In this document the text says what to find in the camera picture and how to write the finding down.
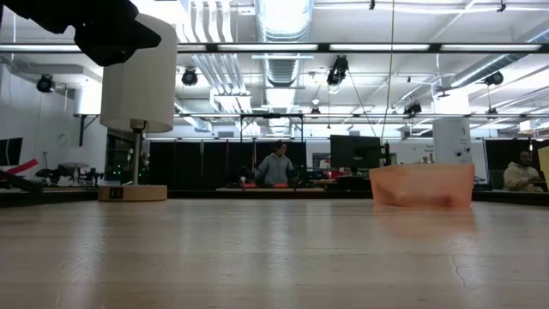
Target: black object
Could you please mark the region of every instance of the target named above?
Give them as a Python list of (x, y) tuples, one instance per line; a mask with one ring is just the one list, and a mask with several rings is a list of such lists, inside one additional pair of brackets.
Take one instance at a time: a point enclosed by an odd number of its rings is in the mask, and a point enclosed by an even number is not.
[(368, 136), (330, 136), (332, 167), (379, 167), (381, 140)]
[(414, 102), (412, 105), (404, 108), (405, 115), (415, 115), (421, 112), (421, 104), (419, 102)]
[(502, 82), (504, 82), (504, 75), (501, 74), (501, 72), (496, 72), (490, 76), (488, 76), (487, 78), (485, 78), (484, 80), (484, 83), (488, 86), (491, 86), (491, 85), (501, 85)]
[(55, 82), (53, 82), (53, 75), (42, 74), (42, 77), (36, 83), (38, 91), (44, 94), (50, 94), (55, 91)]
[(3, 4), (51, 33), (74, 27), (75, 43), (100, 66), (124, 63), (136, 50), (162, 41), (136, 21), (139, 10), (130, 0), (3, 0)]
[(328, 74), (328, 85), (330, 86), (337, 86), (343, 82), (346, 75), (345, 72), (349, 70), (349, 62), (347, 61), (347, 57), (345, 55), (343, 56), (337, 56), (337, 59), (335, 60), (334, 67), (329, 71)]
[(0, 140), (0, 167), (19, 165), (22, 147), (22, 138)]
[(0, 170), (0, 179), (7, 179), (8, 183), (12, 186), (20, 188), (24, 191), (33, 193), (42, 192), (41, 186), (2, 170)]
[(501, 7), (496, 11), (498, 13), (503, 13), (507, 9), (507, 4), (505, 4), (505, 0), (501, 0)]
[(181, 82), (186, 86), (195, 86), (198, 82), (198, 76), (196, 75), (196, 69), (193, 67), (185, 68)]

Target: spotlight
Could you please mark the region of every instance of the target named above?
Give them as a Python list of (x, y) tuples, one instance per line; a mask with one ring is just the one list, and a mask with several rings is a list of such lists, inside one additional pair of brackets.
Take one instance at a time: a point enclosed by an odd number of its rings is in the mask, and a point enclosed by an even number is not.
[(488, 86), (491, 86), (491, 85), (501, 85), (502, 82), (504, 82), (504, 75), (501, 74), (501, 72), (496, 72), (490, 76), (488, 76), (485, 80), (484, 80), (484, 83)]
[(334, 66), (329, 71), (328, 80), (326, 80), (326, 82), (328, 82), (329, 86), (337, 86), (341, 84), (346, 77), (345, 72), (348, 70), (349, 62), (347, 61), (347, 57), (345, 55), (337, 56)]
[(198, 82), (198, 76), (196, 76), (196, 69), (194, 67), (185, 68), (185, 73), (181, 77), (181, 82), (186, 86), (195, 86)]
[(53, 75), (43, 74), (36, 83), (36, 88), (43, 94), (50, 94), (54, 92), (55, 82), (53, 82)]
[(405, 115), (415, 115), (421, 112), (421, 104), (419, 102), (414, 102), (412, 105), (404, 108)]
[[(498, 110), (495, 107), (488, 108), (488, 111), (486, 111), (486, 115), (498, 115)], [(488, 119), (496, 119), (497, 117), (488, 117)]]
[(313, 107), (311, 109), (311, 114), (320, 115), (320, 109), (318, 107)]

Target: lamp base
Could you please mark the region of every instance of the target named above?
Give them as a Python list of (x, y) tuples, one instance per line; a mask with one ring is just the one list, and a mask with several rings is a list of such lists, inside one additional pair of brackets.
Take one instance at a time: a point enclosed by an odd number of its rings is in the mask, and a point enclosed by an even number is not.
[(155, 202), (168, 199), (165, 185), (106, 185), (98, 194), (100, 202)]

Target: orange object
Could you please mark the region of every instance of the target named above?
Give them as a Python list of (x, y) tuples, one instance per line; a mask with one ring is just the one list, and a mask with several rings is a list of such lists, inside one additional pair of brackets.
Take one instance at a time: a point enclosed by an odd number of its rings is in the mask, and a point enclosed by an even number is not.
[(468, 207), (473, 164), (410, 164), (370, 170), (374, 201), (407, 207)]

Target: black monitor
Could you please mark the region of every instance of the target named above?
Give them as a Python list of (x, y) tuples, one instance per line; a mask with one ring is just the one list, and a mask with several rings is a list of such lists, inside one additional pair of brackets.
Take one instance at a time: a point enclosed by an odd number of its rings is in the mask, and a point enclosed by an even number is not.
[(381, 139), (368, 136), (331, 136), (332, 167), (379, 167)]
[(19, 165), (22, 147), (22, 138), (0, 140), (0, 167)]

